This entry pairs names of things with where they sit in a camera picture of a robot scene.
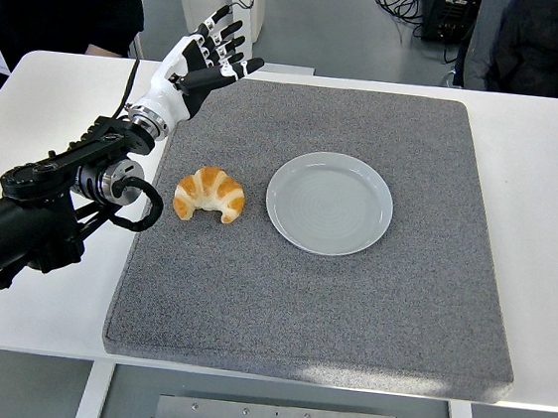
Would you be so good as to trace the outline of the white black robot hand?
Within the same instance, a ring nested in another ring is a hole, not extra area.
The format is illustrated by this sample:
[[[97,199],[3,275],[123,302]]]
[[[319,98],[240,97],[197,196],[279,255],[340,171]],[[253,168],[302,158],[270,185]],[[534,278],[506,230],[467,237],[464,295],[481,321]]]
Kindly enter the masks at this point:
[[[247,60],[237,50],[245,41],[237,34],[242,22],[224,25],[230,12],[229,5],[221,6],[169,51],[151,76],[149,91],[129,106],[131,122],[150,126],[160,139],[193,118],[212,91],[264,66],[262,59]]]

